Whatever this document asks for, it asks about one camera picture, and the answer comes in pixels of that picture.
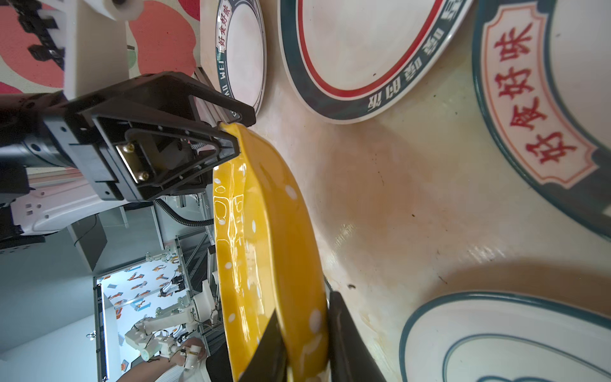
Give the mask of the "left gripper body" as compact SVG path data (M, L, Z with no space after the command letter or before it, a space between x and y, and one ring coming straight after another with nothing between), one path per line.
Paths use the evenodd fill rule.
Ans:
M124 199L118 184L124 165L94 121L99 94L69 101L62 92L1 95L1 202L31 191L31 167L78 169L105 201Z

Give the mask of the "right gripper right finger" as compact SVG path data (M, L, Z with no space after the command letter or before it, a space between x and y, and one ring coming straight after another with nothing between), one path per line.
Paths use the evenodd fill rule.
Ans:
M332 381L385 381L364 344L345 300L338 291L329 294L329 359Z

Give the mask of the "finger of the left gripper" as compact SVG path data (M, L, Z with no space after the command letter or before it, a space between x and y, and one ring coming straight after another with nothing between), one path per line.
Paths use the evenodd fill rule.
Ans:
M98 129L100 149L126 201L185 194L240 153L237 138L219 129Z
M139 76L81 97L81 127L96 129L218 129L204 121L197 100L224 111L230 123L251 127L252 106L224 95L184 73Z

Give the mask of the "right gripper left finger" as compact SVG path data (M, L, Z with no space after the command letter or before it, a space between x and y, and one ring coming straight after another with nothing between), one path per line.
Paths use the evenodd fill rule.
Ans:
M239 382L287 381L288 356L275 310Z

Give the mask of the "yellow polka dot plate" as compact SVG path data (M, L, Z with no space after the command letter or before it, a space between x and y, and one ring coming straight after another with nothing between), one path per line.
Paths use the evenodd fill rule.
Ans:
M213 170L216 262L228 355L242 377L272 318L292 381L319 381L328 362L327 302L318 245L290 168L264 138L223 124L240 154Z

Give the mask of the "red and green ringed plate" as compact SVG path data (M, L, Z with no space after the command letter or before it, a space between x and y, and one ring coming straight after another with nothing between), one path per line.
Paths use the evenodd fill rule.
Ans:
M472 3L278 2L283 64L301 102L332 124L388 110L433 68Z

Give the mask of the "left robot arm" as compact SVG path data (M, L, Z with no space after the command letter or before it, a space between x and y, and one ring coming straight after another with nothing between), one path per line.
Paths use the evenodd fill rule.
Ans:
M252 106L177 72L130 77L127 23L141 1L10 1L60 92L1 97L1 247L45 241L86 217L205 188L240 154L231 122Z

